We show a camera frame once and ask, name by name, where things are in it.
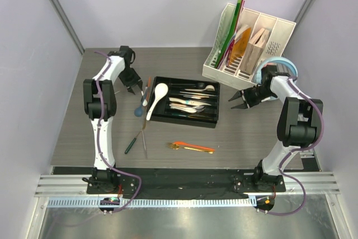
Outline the beige wooden spoon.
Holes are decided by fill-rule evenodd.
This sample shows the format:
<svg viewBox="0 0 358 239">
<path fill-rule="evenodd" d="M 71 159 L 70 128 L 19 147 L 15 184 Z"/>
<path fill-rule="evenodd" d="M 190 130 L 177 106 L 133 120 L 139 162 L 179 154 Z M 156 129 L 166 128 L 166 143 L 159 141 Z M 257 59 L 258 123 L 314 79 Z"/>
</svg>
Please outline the beige wooden spoon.
<svg viewBox="0 0 358 239">
<path fill-rule="evenodd" d="M 184 90 L 190 92 L 215 91 L 215 87 L 213 85 L 205 85 L 203 89 L 185 88 Z"/>
</svg>

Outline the beige sheathed knife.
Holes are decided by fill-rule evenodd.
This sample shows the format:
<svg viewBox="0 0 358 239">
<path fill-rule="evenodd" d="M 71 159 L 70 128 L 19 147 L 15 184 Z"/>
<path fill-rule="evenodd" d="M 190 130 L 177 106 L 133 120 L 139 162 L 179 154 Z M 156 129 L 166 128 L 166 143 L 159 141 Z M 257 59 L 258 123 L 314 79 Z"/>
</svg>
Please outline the beige sheathed knife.
<svg viewBox="0 0 358 239">
<path fill-rule="evenodd" d="M 195 100 L 183 100 L 183 99 L 178 99 L 178 98 L 174 98 L 174 97 L 170 97 L 169 100 L 170 100 L 170 102 L 176 102 L 176 103 L 190 105 L 190 106 L 201 106 L 201 105 L 210 106 L 210 104 L 207 102 L 201 102 L 201 101 L 195 101 Z"/>
</svg>

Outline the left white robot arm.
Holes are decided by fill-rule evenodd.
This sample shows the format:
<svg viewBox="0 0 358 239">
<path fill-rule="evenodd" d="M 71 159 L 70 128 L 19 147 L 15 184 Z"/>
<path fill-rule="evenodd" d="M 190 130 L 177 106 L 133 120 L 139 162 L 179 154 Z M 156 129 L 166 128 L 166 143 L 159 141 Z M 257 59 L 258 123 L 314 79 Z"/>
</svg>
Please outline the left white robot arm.
<svg viewBox="0 0 358 239">
<path fill-rule="evenodd" d="M 106 61 L 100 71 L 91 79 L 83 81 L 84 112 L 89 117 L 95 139 L 95 162 L 88 184 L 101 188 L 108 194 L 119 187 L 112 151 L 112 121 L 117 111 L 114 82 L 119 79 L 126 90 L 143 90 L 143 82 L 131 66 L 135 51 L 126 45 L 109 53 L 98 52 Z"/>
</svg>

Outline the black measuring scoop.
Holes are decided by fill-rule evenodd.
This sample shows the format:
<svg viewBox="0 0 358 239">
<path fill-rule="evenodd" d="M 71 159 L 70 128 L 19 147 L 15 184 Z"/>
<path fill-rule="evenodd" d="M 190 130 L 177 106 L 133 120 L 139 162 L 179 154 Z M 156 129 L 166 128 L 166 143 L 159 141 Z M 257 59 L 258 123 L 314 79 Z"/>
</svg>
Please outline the black measuring scoop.
<svg viewBox="0 0 358 239">
<path fill-rule="evenodd" d="M 196 82 L 196 83 L 171 83 L 172 87 L 182 87 L 182 88 L 196 88 L 203 89 L 205 87 L 204 82 Z"/>
</svg>

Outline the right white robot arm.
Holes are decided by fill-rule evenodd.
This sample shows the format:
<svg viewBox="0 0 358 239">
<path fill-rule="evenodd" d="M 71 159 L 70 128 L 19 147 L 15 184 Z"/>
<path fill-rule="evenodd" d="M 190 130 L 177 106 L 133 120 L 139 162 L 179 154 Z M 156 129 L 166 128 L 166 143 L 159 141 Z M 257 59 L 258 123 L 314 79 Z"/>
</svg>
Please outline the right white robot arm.
<svg viewBox="0 0 358 239">
<path fill-rule="evenodd" d="M 251 88 L 237 91 L 232 100 L 241 103 L 236 109 L 249 109 L 269 97 L 282 102 L 277 124 L 277 142 L 267 157 L 260 160 L 252 175 L 237 178 L 242 185 L 239 191 L 271 192 L 285 191 L 283 172 L 286 165 L 299 152 L 313 148 L 323 132 L 323 102 L 312 99 L 294 83 L 295 77 L 279 72 L 274 65 L 261 70 L 261 82 Z"/>
</svg>

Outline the gold knife green handle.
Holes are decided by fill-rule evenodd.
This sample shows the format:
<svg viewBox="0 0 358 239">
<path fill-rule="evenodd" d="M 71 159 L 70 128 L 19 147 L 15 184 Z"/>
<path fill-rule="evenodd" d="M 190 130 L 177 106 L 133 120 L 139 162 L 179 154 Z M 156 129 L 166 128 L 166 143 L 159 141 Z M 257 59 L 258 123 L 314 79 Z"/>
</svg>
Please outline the gold knife green handle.
<svg viewBox="0 0 358 239">
<path fill-rule="evenodd" d="M 196 119 L 209 119 L 215 120 L 217 116 L 215 114 L 184 114 L 184 113 L 169 113 L 171 117 L 184 117 L 184 118 L 196 118 Z"/>
</svg>

